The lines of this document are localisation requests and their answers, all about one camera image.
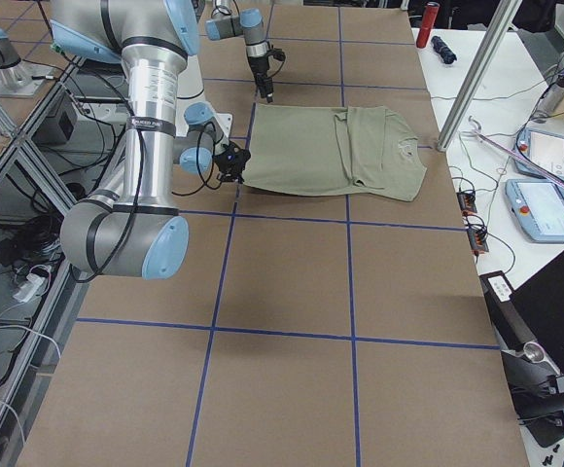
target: red cylinder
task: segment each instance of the red cylinder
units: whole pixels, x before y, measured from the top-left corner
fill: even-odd
[[[418,37],[416,38],[416,47],[418,49],[424,49],[429,40],[429,33],[434,27],[434,22],[436,22],[436,16],[438,15],[438,10],[440,9],[440,4],[436,2],[429,2],[425,6],[425,13],[422,16],[422,23],[420,24],[420,31],[418,31]]]

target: white desk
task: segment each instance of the white desk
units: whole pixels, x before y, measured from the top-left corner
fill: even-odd
[[[483,34],[480,31],[433,31],[432,36],[439,35],[442,37],[444,42],[457,55],[457,61],[452,65],[444,65],[441,62],[439,56],[431,48],[431,43],[425,49],[418,50],[427,88],[432,96],[436,120],[440,127],[446,120],[454,100],[437,97],[454,97],[457,95],[475,57]],[[543,81],[543,77],[532,58],[517,35],[510,32],[503,40],[498,53],[485,74],[476,92],[476,99],[509,96],[531,87],[533,88],[507,99],[475,100],[467,115],[472,116],[482,124],[482,131],[486,135],[493,133],[514,134],[526,122],[537,99],[545,90],[546,82]],[[540,127],[564,134],[564,120],[553,119],[542,125],[530,123],[529,127]],[[461,131],[470,129],[471,126],[468,122],[463,122],[460,126]],[[497,135],[493,139],[509,148],[513,144],[512,136]],[[508,156],[473,138],[464,137],[463,140],[475,168],[498,179]],[[450,144],[446,154],[449,164],[459,167],[463,176],[472,181],[477,189],[491,190],[494,188],[494,182],[472,170],[465,151],[457,138]],[[461,175],[456,168],[451,169],[451,173],[453,176]],[[509,162],[493,203],[491,193],[480,192],[476,194],[476,207],[479,216],[487,222],[489,206],[492,203],[489,231],[508,243],[515,253],[515,265],[508,274],[508,278],[513,287],[517,288],[563,251],[564,244],[534,243],[525,236],[517,225],[505,196],[505,181],[511,178],[526,177],[517,173],[513,163]],[[462,188],[468,189],[470,187],[464,182]],[[491,237],[488,239],[488,246],[489,253],[479,256],[476,265],[478,273],[482,274],[498,269],[507,270],[511,264],[510,251]],[[559,453],[553,453],[551,449],[540,448],[525,428],[522,428],[522,437],[531,466],[541,465],[544,458],[550,454],[554,454],[553,465],[561,465],[564,455],[564,441],[561,443]]]

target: green cloth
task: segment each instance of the green cloth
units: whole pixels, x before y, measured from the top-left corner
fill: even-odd
[[[386,107],[257,105],[245,185],[301,196],[373,193],[412,201],[418,138]]]

